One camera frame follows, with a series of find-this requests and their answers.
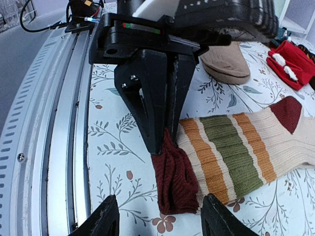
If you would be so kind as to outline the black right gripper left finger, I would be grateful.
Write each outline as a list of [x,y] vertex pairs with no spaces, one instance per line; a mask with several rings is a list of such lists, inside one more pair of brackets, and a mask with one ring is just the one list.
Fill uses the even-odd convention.
[[119,236],[120,214],[115,195],[109,195],[69,236]]

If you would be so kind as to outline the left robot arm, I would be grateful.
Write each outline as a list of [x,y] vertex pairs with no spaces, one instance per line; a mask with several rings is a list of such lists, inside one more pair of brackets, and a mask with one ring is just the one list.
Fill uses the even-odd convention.
[[89,62],[115,65],[115,88],[159,155],[165,132],[176,139],[199,56],[233,41],[268,42],[278,27],[271,0],[120,0],[101,17]]

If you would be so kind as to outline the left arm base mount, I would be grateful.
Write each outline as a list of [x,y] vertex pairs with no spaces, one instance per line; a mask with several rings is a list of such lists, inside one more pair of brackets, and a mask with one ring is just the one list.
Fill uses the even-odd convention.
[[92,31],[104,8],[104,0],[69,0],[65,33]]

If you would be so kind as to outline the beige striped sock pair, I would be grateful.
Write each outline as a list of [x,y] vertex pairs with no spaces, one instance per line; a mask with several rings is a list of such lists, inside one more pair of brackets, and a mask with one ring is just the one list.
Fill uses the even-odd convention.
[[152,163],[160,212],[197,213],[208,194],[227,204],[313,166],[315,120],[292,96],[255,113],[183,119]]

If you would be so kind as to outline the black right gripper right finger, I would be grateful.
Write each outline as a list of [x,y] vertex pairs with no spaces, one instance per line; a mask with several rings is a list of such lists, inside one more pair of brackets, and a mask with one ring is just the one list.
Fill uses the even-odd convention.
[[201,208],[202,234],[204,236],[257,236],[238,220],[214,194],[203,199]]

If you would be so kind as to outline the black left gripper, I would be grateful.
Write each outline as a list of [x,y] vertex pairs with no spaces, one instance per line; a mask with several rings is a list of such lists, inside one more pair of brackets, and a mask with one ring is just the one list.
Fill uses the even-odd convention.
[[160,155],[164,131],[173,142],[194,74],[195,57],[210,46],[228,46],[231,36],[190,30],[184,39],[167,23],[104,14],[89,51],[90,64],[118,64],[115,87],[133,115],[148,152]]

